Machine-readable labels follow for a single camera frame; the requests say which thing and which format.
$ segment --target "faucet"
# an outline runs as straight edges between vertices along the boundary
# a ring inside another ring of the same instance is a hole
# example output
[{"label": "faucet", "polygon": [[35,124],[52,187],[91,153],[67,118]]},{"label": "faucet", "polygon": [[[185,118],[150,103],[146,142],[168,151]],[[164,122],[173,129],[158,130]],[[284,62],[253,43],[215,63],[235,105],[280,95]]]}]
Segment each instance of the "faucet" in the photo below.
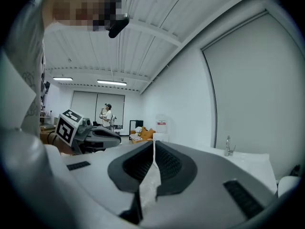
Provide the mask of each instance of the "faucet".
[{"label": "faucet", "polygon": [[226,148],[225,148],[224,156],[233,155],[233,152],[234,152],[234,150],[236,148],[236,145],[235,145],[234,149],[230,150],[230,140],[231,140],[231,138],[230,138],[230,136],[228,136],[227,137],[227,145],[226,145]]}]

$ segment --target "sink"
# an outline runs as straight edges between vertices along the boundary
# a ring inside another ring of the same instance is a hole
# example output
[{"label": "sink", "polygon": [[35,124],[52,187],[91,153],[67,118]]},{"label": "sink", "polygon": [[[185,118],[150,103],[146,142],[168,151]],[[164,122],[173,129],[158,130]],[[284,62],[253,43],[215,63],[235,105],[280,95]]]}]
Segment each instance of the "sink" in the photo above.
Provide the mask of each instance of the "sink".
[{"label": "sink", "polygon": [[200,150],[219,155],[248,174],[262,182],[273,194],[277,191],[275,175],[269,160],[269,154],[250,154],[233,152],[232,156],[224,156],[224,150],[212,147],[201,147]]}]

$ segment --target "fluorescent light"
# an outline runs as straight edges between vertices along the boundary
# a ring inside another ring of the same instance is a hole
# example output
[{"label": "fluorescent light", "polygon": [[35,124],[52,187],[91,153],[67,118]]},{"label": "fluorescent light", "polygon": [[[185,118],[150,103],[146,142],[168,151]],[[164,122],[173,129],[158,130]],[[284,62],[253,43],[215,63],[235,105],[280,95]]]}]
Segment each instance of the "fluorescent light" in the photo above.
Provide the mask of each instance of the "fluorescent light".
[{"label": "fluorescent light", "polygon": [[56,81],[73,81],[71,77],[53,77]]},{"label": "fluorescent light", "polygon": [[97,82],[102,84],[111,84],[111,85],[121,85],[121,86],[127,85],[125,82],[113,82],[113,81],[102,81],[102,80],[97,80]]}]

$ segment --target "ceiling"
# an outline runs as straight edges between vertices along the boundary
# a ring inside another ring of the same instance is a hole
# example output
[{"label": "ceiling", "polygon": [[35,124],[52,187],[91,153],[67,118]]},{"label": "ceiling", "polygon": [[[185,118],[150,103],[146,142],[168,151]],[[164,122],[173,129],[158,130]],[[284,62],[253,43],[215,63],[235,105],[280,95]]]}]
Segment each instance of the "ceiling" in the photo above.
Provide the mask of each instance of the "ceiling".
[{"label": "ceiling", "polygon": [[122,0],[130,24],[115,38],[54,24],[44,37],[47,80],[70,87],[115,87],[142,93],[170,60],[208,24],[242,0]]}]

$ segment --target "ceiling light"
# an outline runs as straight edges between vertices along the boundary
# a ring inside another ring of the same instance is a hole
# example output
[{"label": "ceiling light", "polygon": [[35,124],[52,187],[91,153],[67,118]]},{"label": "ceiling light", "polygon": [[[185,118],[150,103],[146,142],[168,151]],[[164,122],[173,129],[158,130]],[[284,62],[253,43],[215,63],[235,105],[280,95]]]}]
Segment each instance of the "ceiling light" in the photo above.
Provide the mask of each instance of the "ceiling light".
[{"label": "ceiling light", "polygon": [[125,82],[113,82],[113,81],[102,81],[102,80],[97,80],[97,82],[102,84],[111,84],[111,85],[121,85],[121,86],[127,85]]},{"label": "ceiling light", "polygon": [[73,81],[71,77],[53,77],[56,81]]}]

